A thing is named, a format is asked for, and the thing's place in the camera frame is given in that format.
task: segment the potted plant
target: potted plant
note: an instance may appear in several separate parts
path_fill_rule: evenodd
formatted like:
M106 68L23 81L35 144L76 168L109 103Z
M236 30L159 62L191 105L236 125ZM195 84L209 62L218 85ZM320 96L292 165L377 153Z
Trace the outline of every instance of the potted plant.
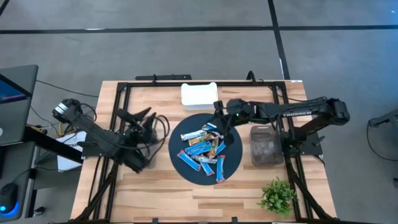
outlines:
M290 189L290 184L285 180L273 180L268 187L263 187L262 200L257 203L261 208L267 208L268 211L286 217L293 208L290 204L291 200L297 200L295 190Z

